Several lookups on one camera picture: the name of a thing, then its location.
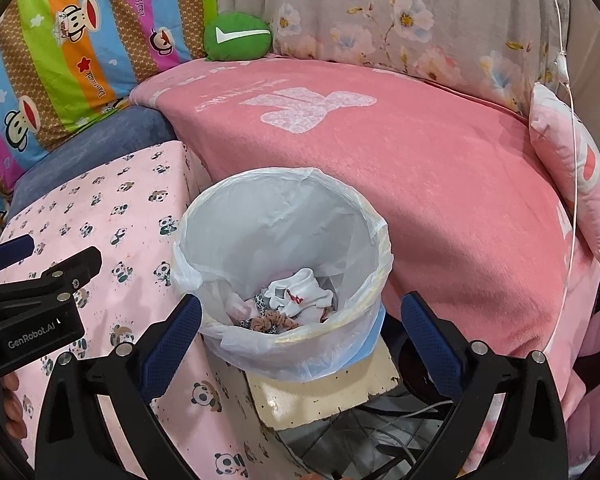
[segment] blue cushion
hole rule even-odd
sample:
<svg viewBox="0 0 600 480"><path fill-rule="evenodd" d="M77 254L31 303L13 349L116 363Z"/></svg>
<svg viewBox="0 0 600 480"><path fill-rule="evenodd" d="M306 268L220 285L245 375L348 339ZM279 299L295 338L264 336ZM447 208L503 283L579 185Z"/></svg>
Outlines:
<svg viewBox="0 0 600 480"><path fill-rule="evenodd" d="M7 220L72 178L121 156L175 140L157 110L129 106L95 123L43 158L16 183Z"/></svg>

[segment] green pillow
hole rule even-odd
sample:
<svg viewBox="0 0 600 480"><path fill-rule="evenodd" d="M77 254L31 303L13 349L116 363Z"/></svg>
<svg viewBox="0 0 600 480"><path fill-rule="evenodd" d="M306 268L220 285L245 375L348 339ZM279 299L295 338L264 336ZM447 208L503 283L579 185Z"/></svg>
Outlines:
<svg viewBox="0 0 600 480"><path fill-rule="evenodd" d="M270 47L267 24L241 12L220 14L205 29L205 50L211 61L251 61L266 56Z"/></svg>

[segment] finger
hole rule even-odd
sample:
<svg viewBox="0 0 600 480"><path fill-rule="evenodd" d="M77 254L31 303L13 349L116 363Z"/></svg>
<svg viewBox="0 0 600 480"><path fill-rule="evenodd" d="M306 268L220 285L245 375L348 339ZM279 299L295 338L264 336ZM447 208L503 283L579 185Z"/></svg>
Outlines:
<svg viewBox="0 0 600 480"><path fill-rule="evenodd" d="M7 433L9 433L13 438L17 440L22 440L27 437L27 426L23 422L15 422L14 420L10 420L4 426Z"/></svg>
<svg viewBox="0 0 600 480"><path fill-rule="evenodd" d="M15 392L20 387L20 380L16 375L16 372L6 374L0 379L0 382L2 383L2 387L4 389L11 390L12 392Z"/></svg>
<svg viewBox="0 0 600 480"><path fill-rule="evenodd" d="M18 398L12 393L4 397L4 412L15 422L22 420L22 404L20 404Z"/></svg>

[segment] pink panda print sheet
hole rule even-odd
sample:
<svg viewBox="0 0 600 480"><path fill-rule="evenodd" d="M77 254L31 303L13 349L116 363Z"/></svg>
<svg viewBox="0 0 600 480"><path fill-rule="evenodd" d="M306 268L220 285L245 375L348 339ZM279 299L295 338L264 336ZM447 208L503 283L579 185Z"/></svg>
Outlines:
<svg viewBox="0 0 600 480"><path fill-rule="evenodd" d="M29 433L23 446L32 465L40 407L59 353L69 350L78 359L109 354L165 319L178 303L171 286L171 238L191 200L209 184L199 159L182 143L167 142L63 184L7 225L2 241L28 233L36 245L33 256L0 272L0 283L35 278L89 246L102 253L99 275L75 293L84 338L18 371ZM235 474L286 480L296 470L303 473L280 458L252 403L241 372L219 360L212 367L198 336L152 407L202 479ZM123 463L142 476L110 403L103 410Z"/></svg>

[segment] white plastic bag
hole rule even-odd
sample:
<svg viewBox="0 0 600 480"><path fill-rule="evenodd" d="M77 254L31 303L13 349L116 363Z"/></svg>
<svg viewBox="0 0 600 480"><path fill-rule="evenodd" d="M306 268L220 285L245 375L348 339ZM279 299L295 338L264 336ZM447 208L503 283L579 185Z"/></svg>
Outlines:
<svg viewBox="0 0 600 480"><path fill-rule="evenodd" d="M310 381L342 368L364 343L393 263L388 229L350 186L314 168L266 168L201 193L176 231L171 275L203 307L213 353L272 379ZM232 292L247 300L288 272L329 276L337 312L326 322L271 335L234 326Z"/></svg>

